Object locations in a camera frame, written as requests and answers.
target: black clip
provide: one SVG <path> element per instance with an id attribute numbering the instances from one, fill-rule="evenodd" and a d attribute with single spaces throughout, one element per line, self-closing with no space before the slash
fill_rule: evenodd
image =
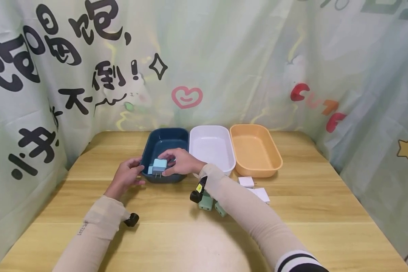
<path id="1" fill-rule="evenodd" d="M 124 223 L 127 225 L 127 227 L 134 227 L 138 221 L 139 215 L 133 212 L 132 214 L 130 214 L 130 218 L 124 221 Z"/>
<path id="2" fill-rule="evenodd" d="M 207 183 L 207 177 L 201 178 L 199 180 L 198 186 L 194 191 L 190 193 L 190 200 L 192 200 L 195 203 L 199 203 L 203 199 L 203 194 L 204 194 L 204 187 L 205 184 Z"/>

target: beige arm sleeve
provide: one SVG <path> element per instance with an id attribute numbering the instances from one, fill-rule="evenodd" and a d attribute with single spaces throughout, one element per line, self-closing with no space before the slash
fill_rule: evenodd
<path id="1" fill-rule="evenodd" d="M 279 216 L 253 192 L 233 181 L 213 164 L 207 164 L 199 178 L 207 176 L 205 190 L 255 240 L 270 267 L 284 254 L 306 248 Z"/>
<path id="2" fill-rule="evenodd" d="M 96 272 L 119 225 L 130 214 L 124 205 L 102 196 L 86 214 L 83 225 L 70 241 L 53 272 Z"/>

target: printed fabric backdrop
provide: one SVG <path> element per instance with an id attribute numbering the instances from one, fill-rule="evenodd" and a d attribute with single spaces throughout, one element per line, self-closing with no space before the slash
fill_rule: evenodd
<path id="1" fill-rule="evenodd" d="M 408 263 L 408 0 L 0 0 L 0 260 L 101 131 L 307 133 Z"/>

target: light blue charger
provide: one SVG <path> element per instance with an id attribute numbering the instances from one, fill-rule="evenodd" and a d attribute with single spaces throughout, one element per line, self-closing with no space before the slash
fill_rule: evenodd
<path id="1" fill-rule="evenodd" d="M 153 166 L 148 167 L 148 174 L 156 176 L 156 177 L 157 177 L 157 175 L 159 175 L 161 177 L 163 171 L 166 170 L 167 164 L 168 164 L 167 160 L 155 159 L 154 163 L 153 163 Z"/>

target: red letter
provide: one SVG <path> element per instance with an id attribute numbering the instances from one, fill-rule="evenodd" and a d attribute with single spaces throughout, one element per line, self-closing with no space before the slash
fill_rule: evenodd
<path id="1" fill-rule="evenodd" d="M 310 91 L 310 87 L 305 83 L 296 84 L 296 86 L 292 89 L 292 93 L 290 94 L 290 99 L 292 101 L 302 101 L 304 100 L 304 96 L 300 95 L 302 91 Z"/>
<path id="2" fill-rule="evenodd" d="M 332 133 L 335 127 L 338 125 L 337 121 L 341 121 L 346 117 L 346 114 L 342 114 L 340 112 L 336 112 L 335 114 L 331 115 L 328 123 L 326 123 L 326 131 Z"/>
<path id="3" fill-rule="evenodd" d="M 325 100 L 323 103 L 326 106 L 326 109 L 323 110 L 322 114 L 328 116 L 331 112 L 336 111 L 338 109 L 338 102 L 334 100 Z"/>
<path id="4" fill-rule="evenodd" d="M 319 106 L 319 104 L 321 102 L 320 99 L 313 102 L 314 95 L 315 95 L 314 92 L 310 92 L 310 95 L 307 97 L 307 101 L 305 102 L 305 103 L 307 103 L 307 106 L 309 106 L 311 109 L 317 108 L 317 106 Z"/>

